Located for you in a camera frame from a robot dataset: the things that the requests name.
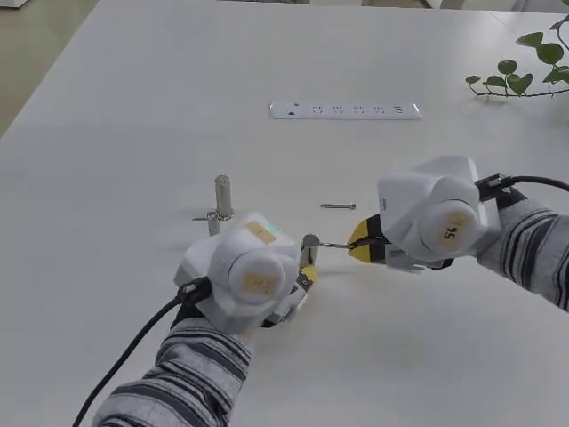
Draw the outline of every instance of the floor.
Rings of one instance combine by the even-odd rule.
[[[421,7],[416,0],[374,6]],[[98,0],[29,0],[0,9],[0,136],[36,89]]]

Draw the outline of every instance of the metal rod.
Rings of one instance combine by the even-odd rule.
[[[216,212],[207,213],[207,229],[210,232],[210,236],[220,234],[220,219]]]
[[[356,204],[355,203],[348,203],[348,204],[342,205],[342,204],[335,204],[335,203],[323,203],[322,205],[320,205],[320,207],[325,207],[327,209],[349,209],[350,211],[353,211],[354,209],[356,209]]]
[[[337,243],[320,243],[319,246],[321,247],[335,247],[337,249],[353,249],[353,245],[339,245]]]
[[[231,181],[227,175],[215,178],[215,200],[218,220],[226,221],[233,218],[235,212],[231,206]]]
[[[314,234],[307,234],[302,238],[301,261],[299,262],[301,269],[316,264],[319,246],[320,239]]]

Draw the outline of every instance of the plant stem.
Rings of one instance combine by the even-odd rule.
[[[502,93],[494,93],[494,92],[477,92],[475,91],[472,86],[470,87],[470,90],[472,92],[474,92],[476,94],[476,96],[484,96],[484,95],[492,95],[492,96],[503,96],[503,97],[509,97],[509,96],[513,96],[513,95],[504,95]],[[561,89],[560,91],[554,91],[554,92],[543,92],[543,93],[531,93],[531,94],[525,94],[525,95],[519,95],[520,98],[532,98],[534,96],[543,96],[543,95],[557,95],[558,93],[563,93],[563,92],[569,92],[569,87],[565,88],[565,89]]]
[[[567,49],[567,51],[569,51],[569,46],[567,45],[566,42],[563,41],[563,38],[561,38],[561,35],[559,34],[559,30],[560,30],[560,29],[561,29],[561,28],[558,28],[557,31],[556,31],[556,32],[557,32],[557,38],[559,39],[559,42],[561,42],[561,44],[562,44],[563,46],[565,46],[565,49]]]

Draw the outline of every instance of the metal screw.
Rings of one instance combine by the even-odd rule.
[[[325,207],[327,209],[349,209],[350,211],[353,211],[354,209],[356,209],[356,204],[349,203],[346,205],[339,205],[335,203],[323,203],[322,205],[320,205],[320,207]]]
[[[353,249],[353,245],[339,245],[337,243],[320,243],[319,246],[321,247],[335,247],[337,249]]]

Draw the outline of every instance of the small metal part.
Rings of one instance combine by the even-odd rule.
[[[480,201],[484,203],[503,194],[505,190],[503,185],[505,178],[506,176],[496,173],[476,181],[474,185],[478,187]]]
[[[220,234],[220,219],[216,212],[207,213],[207,229],[210,232],[210,236]]]
[[[301,261],[299,262],[301,269],[309,265],[315,265],[319,246],[320,239],[314,234],[307,234],[302,238]]]
[[[353,211],[356,209],[356,204],[355,203],[348,203],[345,205],[341,205],[341,204],[335,204],[335,203],[323,203],[322,205],[320,205],[320,207],[324,207],[326,209],[349,209],[350,211]]]
[[[337,249],[353,249],[354,246],[353,245],[339,245],[337,243],[320,243],[319,246],[321,247],[334,247]]]
[[[215,178],[215,200],[217,201],[218,220],[227,221],[233,218],[235,211],[231,206],[231,181],[227,175]]]

